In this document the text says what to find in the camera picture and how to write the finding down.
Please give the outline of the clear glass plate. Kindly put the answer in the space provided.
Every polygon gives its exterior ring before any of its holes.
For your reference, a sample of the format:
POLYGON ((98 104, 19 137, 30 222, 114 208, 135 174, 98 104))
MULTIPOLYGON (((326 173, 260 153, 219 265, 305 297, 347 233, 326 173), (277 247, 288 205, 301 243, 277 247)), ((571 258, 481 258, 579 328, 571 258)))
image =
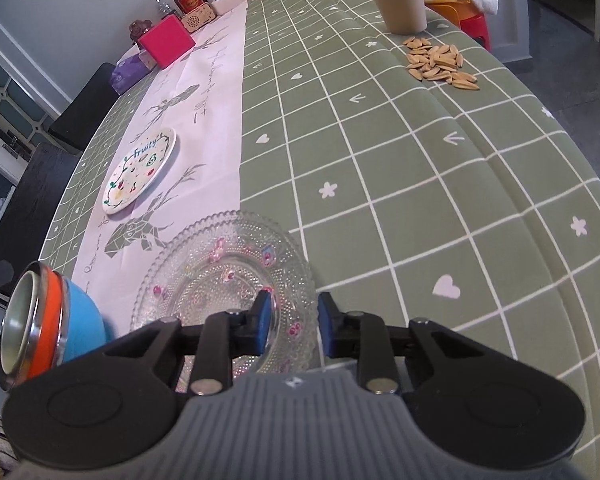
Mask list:
POLYGON ((262 290, 272 296, 264 351, 234 359, 233 375, 303 372, 317 329, 309 263, 276 222, 249 211, 212 214, 166 244, 140 285, 130 329, 165 316, 201 325, 209 315, 249 309, 262 290))

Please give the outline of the blue steel bowl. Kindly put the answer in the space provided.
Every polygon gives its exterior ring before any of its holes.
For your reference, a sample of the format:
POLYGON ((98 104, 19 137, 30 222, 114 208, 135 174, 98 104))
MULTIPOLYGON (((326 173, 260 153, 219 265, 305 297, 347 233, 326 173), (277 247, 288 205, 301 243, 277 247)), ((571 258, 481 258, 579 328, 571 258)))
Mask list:
POLYGON ((109 337, 92 298, 68 278, 62 279, 62 286, 68 308, 68 330, 61 359, 61 363, 65 363, 103 346, 109 337))

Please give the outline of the fruity painted white plate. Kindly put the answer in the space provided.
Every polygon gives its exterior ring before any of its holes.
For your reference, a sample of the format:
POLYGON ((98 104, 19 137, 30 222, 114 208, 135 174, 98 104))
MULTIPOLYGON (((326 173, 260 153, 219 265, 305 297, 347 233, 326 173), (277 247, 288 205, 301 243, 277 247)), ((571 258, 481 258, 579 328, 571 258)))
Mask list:
POLYGON ((119 160, 102 192, 102 211, 112 216, 135 202, 169 161, 178 134, 161 128, 138 140, 119 160))

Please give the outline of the orange steel bowl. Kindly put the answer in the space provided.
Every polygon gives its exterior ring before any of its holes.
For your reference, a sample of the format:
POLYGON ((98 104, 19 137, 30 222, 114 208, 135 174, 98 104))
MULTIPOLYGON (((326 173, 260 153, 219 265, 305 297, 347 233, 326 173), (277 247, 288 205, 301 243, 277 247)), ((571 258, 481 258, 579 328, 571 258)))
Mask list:
POLYGON ((32 292, 29 326, 26 331, 27 338, 23 341, 17 366, 12 373, 3 372, 0 359, 0 386, 4 391, 12 390, 27 379, 52 367, 58 360, 56 354, 59 341, 66 333, 62 306, 64 286, 61 284, 61 276, 41 261, 30 263, 23 273, 28 271, 34 274, 35 285, 32 292))

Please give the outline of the green ceramic bowl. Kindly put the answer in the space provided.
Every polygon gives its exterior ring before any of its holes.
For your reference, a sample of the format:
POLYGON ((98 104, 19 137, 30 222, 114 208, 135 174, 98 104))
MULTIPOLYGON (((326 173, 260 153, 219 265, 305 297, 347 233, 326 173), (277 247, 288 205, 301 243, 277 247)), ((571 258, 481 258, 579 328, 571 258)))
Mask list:
POLYGON ((29 314, 35 277, 31 271, 22 274, 7 306, 1 331, 0 359, 5 374, 17 366, 23 341, 27 338, 29 314))

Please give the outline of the green checked tablecloth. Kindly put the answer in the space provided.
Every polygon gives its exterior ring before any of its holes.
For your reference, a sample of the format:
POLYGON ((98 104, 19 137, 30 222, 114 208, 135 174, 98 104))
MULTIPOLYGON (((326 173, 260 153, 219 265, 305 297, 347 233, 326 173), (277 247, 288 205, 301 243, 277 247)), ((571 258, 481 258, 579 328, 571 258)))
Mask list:
MULTIPOLYGON (((407 73, 373 0, 251 0, 235 209, 277 222, 314 285, 388 323, 431 318, 579 393, 576 461, 600 477, 600 178, 544 103, 430 15, 477 91, 407 73)), ((41 257, 72 277, 133 105, 84 152, 41 257)))

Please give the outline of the white deer table runner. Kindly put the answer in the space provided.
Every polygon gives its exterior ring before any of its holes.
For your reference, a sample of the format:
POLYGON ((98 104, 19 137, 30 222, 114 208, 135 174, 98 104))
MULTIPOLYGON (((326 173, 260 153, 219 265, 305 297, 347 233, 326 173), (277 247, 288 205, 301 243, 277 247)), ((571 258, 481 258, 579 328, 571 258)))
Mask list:
POLYGON ((106 162, 110 177, 133 148, 164 129, 176 134, 172 154, 131 205, 106 214, 108 184, 96 188, 71 278, 117 336, 130 329, 135 299, 162 248, 186 226, 239 205, 246 24, 240 4, 196 32, 193 49, 159 72, 133 105, 106 162))

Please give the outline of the black chair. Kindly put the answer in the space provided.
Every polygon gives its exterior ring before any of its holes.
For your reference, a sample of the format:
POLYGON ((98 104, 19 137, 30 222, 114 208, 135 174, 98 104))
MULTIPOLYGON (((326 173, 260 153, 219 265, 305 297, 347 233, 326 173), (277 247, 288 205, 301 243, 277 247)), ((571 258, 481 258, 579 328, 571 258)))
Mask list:
POLYGON ((102 63, 65 111, 50 125, 50 135, 83 152, 111 107, 118 94, 109 79, 114 64, 102 63))
POLYGON ((0 261, 16 275, 36 260, 79 157, 42 143, 33 152, 0 220, 0 261))

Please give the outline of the black chair far left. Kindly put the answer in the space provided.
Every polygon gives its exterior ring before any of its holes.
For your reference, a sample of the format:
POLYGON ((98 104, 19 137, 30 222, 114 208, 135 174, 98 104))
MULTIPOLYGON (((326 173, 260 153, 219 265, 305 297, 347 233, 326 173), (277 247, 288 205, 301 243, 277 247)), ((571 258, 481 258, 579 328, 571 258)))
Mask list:
POLYGON ((50 135, 83 152, 111 107, 118 94, 109 79, 114 64, 102 63, 65 111, 50 125, 50 135))

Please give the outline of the purple tissue box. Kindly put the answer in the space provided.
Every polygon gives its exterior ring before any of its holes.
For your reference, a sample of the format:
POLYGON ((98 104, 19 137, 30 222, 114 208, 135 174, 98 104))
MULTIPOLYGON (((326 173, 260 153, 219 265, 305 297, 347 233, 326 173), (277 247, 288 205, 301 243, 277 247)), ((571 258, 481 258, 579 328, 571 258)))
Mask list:
POLYGON ((122 96, 150 74, 156 66, 156 61, 148 52, 140 51, 124 58, 116 65, 109 78, 109 84, 118 96, 122 96))

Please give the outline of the pink square box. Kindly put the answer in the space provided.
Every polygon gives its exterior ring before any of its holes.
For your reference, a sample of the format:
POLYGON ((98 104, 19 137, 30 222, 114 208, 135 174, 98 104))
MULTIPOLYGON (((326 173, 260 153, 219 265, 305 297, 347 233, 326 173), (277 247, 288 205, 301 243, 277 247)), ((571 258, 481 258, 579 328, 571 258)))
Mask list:
POLYGON ((195 40, 182 21, 174 15, 167 16, 151 27, 140 36, 138 42, 160 68, 169 67, 195 47, 195 40))

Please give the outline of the brown figurine ornament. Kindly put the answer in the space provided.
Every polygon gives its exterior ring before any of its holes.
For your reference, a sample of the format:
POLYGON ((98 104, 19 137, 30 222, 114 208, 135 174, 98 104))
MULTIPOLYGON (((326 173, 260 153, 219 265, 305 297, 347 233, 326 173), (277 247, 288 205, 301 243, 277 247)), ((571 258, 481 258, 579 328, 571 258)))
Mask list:
POLYGON ((129 24, 129 36, 134 44, 138 43, 140 37, 145 35, 148 30, 152 29, 151 20, 135 20, 129 24))

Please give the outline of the clear water bottle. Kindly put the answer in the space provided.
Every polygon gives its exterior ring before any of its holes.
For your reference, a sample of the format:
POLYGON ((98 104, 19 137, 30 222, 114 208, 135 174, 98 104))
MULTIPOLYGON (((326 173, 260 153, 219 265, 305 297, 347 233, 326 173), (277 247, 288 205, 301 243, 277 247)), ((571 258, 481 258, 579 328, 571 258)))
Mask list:
POLYGON ((170 6, 170 4, 166 2, 166 0, 152 0, 152 2, 155 3, 155 6, 158 10, 158 14, 162 20, 164 18, 167 18, 168 16, 174 16, 174 18, 181 18, 181 15, 178 14, 178 10, 173 9, 172 6, 170 6))

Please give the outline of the red plastic stool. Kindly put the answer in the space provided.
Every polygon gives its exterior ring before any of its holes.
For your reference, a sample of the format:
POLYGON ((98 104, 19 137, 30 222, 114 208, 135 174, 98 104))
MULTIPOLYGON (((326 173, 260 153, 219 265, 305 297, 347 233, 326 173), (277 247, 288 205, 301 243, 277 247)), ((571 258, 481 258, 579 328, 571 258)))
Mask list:
POLYGON ((486 17, 473 3, 464 2, 427 2, 426 6, 434 10, 460 28, 466 35, 491 50, 491 39, 486 17))

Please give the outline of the glass panel door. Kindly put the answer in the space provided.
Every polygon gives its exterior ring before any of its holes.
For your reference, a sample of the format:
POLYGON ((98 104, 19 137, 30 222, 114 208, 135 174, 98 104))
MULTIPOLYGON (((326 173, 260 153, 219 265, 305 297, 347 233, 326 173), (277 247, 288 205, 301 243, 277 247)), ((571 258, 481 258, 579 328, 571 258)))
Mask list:
POLYGON ((58 146, 48 134, 52 118, 0 65, 0 138, 25 160, 42 143, 58 146))

